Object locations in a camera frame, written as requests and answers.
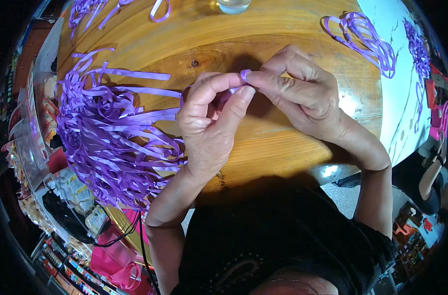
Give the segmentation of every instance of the glass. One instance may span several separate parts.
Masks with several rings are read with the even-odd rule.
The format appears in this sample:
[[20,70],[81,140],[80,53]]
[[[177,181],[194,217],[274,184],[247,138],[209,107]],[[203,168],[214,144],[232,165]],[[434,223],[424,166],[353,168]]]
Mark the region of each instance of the glass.
[[244,12],[252,0],[217,0],[223,13],[236,15]]

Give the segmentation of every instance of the glass cup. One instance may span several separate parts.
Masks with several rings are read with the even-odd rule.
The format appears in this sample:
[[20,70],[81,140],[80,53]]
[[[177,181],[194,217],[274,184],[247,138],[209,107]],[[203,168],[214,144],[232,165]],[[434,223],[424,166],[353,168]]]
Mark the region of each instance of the glass cup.
[[223,13],[236,15],[244,12],[252,0],[217,0]]

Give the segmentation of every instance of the round wooden table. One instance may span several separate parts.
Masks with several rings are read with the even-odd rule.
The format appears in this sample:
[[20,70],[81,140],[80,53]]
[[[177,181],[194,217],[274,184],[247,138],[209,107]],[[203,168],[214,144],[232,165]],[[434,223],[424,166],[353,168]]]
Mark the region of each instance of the round wooden table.
[[[58,50],[59,79],[77,61],[72,53],[115,48],[97,54],[92,67],[100,67],[107,60],[109,68],[167,73],[171,79],[104,75],[103,83],[180,91],[202,72],[258,70],[283,46],[296,44],[313,62],[336,76],[340,107],[380,136],[382,96],[378,68],[330,38],[320,23],[324,16],[361,11],[355,0],[253,0],[240,15],[225,15],[208,0],[170,0],[171,15],[162,23],[149,19],[154,2],[136,0],[124,5],[98,30],[117,4],[109,1],[85,32],[89,16],[81,21],[72,42],[65,21]],[[157,15],[163,15],[165,8],[163,3]],[[141,94],[137,104],[145,110],[167,109],[178,107],[179,101]],[[180,136],[176,122],[161,121],[157,126]],[[273,179],[277,181],[274,176],[322,185],[357,172],[351,165],[332,164],[346,160],[344,151],[300,133],[266,97],[256,95],[237,130],[229,161],[221,170],[222,178],[216,176],[205,186],[197,205],[262,190],[274,183]],[[109,213],[120,227],[127,226],[121,211],[109,209]],[[140,249],[137,233],[129,235],[129,240]]]

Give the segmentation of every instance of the ribbon bundle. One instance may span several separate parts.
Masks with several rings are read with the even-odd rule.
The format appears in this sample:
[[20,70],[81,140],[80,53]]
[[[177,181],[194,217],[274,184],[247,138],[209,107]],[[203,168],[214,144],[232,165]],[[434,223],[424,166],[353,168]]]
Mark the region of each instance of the ribbon bundle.
[[[106,22],[109,21],[109,19],[118,11],[118,9],[122,5],[126,5],[131,3],[134,0],[119,0],[117,5],[109,12],[109,14],[103,19],[101,24],[98,26],[98,29],[101,29],[104,27]],[[164,0],[156,0],[154,6],[150,10],[150,19],[153,20],[156,23],[160,23],[168,18],[170,16],[170,2],[169,0],[165,0],[167,2],[168,10],[166,14],[159,18],[155,19],[155,14],[157,12],[158,7],[160,4],[162,4]],[[93,14],[91,18],[88,20],[88,23],[85,26],[84,32],[86,29],[88,29],[91,25],[91,22],[93,19],[98,15],[98,13],[104,8],[108,0],[74,0],[74,3],[72,5],[72,9],[70,10],[70,17],[68,19],[68,27],[72,29],[72,34],[70,35],[70,39],[74,36],[74,30],[80,23],[80,21],[87,15],[87,14]]]
[[406,30],[406,37],[409,41],[409,52],[414,60],[414,67],[416,73],[419,75],[419,81],[416,82],[416,96],[417,96],[417,120],[414,124],[414,133],[419,131],[419,120],[422,113],[422,101],[424,98],[424,79],[430,76],[430,58],[427,50],[424,48],[424,43],[416,32],[416,29],[407,20],[403,20],[404,29]]
[[[335,36],[330,31],[329,21],[334,21],[340,25],[345,40],[339,36]],[[369,62],[379,68],[383,76],[388,79],[394,76],[397,55],[394,54],[392,46],[380,38],[371,21],[364,14],[361,12],[350,12],[344,15],[342,19],[335,16],[326,17],[323,20],[323,25],[326,32],[334,40],[360,53]],[[347,28],[362,41],[368,50],[359,48],[352,41]]]
[[[186,161],[183,140],[172,139],[152,126],[157,120],[175,120],[179,108],[143,112],[143,108],[134,107],[133,92],[175,98],[180,93],[149,87],[101,85],[103,74],[165,81],[170,75],[106,68],[107,62],[102,68],[85,72],[98,51],[101,50],[74,54],[73,57],[81,59],[58,82],[62,85],[62,95],[57,133],[67,149],[70,168],[98,201],[115,206],[121,202],[133,209],[147,210],[147,196],[156,197],[168,182],[156,171],[176,172]],[[88,77],[92,87],[85,89]],[[148,142],[140,146],[131,141],[135,136],[148,138]]]

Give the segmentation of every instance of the wooden table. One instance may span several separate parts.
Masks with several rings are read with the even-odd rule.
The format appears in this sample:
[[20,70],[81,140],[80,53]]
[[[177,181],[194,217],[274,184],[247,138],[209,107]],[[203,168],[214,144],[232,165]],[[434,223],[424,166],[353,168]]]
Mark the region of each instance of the wooden table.
[[[100,67],[108,60],[110,68],[168,73],[171,79],[105,75],[104,83],[180,91],[201,72],[258,70],[284,45],[296,44],[337,77],[340,107],[380,136],[379,70],[330,38],[320,25],[326,15],[361,11],[355,0],[254,0],[241,15],[222,14],[215,3],[207,0],[170,0],[172,13],[162,23],[148,18],[154,2],[137,0],[122,6],[98,30],[99,23],[117,4],[109,1],[87,31],[82,33],[88,17],[77,27],[73,46],[65,21],[58,51],[59,79],[75,64],[72,53],[113,47],[114,52],[100,52],[93,66]],[[137,104],[146,110],[179,106],[178,99],[147,94],[139,95]],[[180,136],[176,122],[158,122],[157,126]],[[198,204],[262,189],[263,184],[271,183],[268,180],[272,176],[299,176],[299,181],[317,185],[311,174],[322,185],[357,172],[353,166],[330,164],[344,160],[342,154],[333,146],[298,132],[266,97],[257,95],[237,130],[233,151],[221,170],[223,178],[214,177],[205,186]]]

